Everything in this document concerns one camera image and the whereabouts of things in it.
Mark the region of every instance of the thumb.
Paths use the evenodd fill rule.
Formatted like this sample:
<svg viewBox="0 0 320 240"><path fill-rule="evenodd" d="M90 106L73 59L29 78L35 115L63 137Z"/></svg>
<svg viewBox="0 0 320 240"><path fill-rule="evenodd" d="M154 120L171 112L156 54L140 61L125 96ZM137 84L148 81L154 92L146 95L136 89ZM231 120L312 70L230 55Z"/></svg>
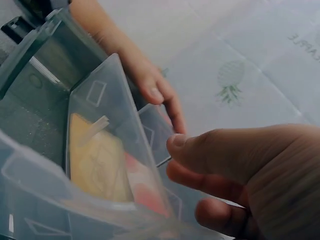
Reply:
<svg viewBox="0 0 320 240"><path fill-rule="evenodd" d="M240 184L248 181L266 164L301 136L298 124L261 128L216 129L197 137L176 134L167 141L172 158L199 174L218 174Z"/></svg>

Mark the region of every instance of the finger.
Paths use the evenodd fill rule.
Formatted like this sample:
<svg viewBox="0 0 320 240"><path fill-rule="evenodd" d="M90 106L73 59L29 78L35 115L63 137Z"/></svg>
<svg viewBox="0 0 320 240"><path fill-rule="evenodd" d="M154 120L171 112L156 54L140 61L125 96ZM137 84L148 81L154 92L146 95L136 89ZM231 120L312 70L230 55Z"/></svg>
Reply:
<svg viewBox="0 0 320 240"><path fill-rule="evenodd" d="M237 239L262 240L249 211L213 197L198 203L195 218L200 225Z"/></svg>
<svg viewBox="0 0 320 240"><path fill-rule="evenodd" d="M286 150L306 126L276 125L217 129L198 137L176 134L167 148L177 162L200 174L219 174L246 185L261 168Z"/></svg>
<svg viewBox="0 0 320 240"><path fill-rule="evenodd" d="M149 103L160 105L165 101L164 96L158 89L157 81L154 79L154 77L147 76L136 79L135 84Z"/></svg>
<svg viewBox="0 0 320 240"><path fill-rule="evenodd" d="M164 104L176 133L186 133L186 123L178 96L160 72L154 71L152 77L135 78L135 84L149 103Z"/></svg>
<svg viewBox="0 0 320 240"><path fill-rule="evenodd" d="M172 160L168 163L166 174L177 184L202 191L220 199L228 200L249 208L248 195L245 188L220 175L198 174Z"/></svg>
<svg viewBox="0 0 320 240"><path fill-rule="evenodd" d="M187 132L186 122L178 95L163 77L157 81L157 87L163 95L163 104L172 121L175 132L185 134Z"/></svg>

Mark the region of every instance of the fingernail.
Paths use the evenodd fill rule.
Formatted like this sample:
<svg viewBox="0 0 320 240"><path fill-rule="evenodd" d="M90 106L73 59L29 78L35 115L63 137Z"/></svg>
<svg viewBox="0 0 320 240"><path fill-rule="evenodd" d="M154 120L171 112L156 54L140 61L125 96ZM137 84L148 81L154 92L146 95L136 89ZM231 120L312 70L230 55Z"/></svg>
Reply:
<svg viewBox="0 0 320 240"><path fill-rule="evenodd" d="M159 92L158 88L156 88L156 87L151 88L150 93L157 100L159 100L159 101L164 100L164 96L161 94L161 92Z"/></svg>
<svg viewBox="0 0 320 240"><path fill-rule="evenodd" d="M172 143L176 147L180 148L180 147L183 147L185 145L186 141L187 141L186 135L176 134L176 135L173 136Z"/></svg>

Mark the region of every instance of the adult hand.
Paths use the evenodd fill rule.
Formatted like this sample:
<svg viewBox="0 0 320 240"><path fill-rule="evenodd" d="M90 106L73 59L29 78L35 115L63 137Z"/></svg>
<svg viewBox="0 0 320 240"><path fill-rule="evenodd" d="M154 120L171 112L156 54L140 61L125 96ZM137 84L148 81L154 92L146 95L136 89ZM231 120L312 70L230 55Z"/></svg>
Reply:
<svg viewBox="0 0 320 240"><path fill-rule="evenodd" d="M168 177L203 199L204 227L236 239L320 239L320 128L287 124L174 135Z"/></svg>

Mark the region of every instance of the pink object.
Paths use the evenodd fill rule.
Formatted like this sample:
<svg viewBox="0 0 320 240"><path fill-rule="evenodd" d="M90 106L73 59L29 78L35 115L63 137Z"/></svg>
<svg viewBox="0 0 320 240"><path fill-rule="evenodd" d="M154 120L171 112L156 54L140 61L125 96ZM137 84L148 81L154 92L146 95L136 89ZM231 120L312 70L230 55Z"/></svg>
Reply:
<svg viewBox="0 0 320 240"><path fill-rule="evenodd" d="M148 209L169 216L152 171L128 153L125 154L125 166L134 201Z"/></svg>

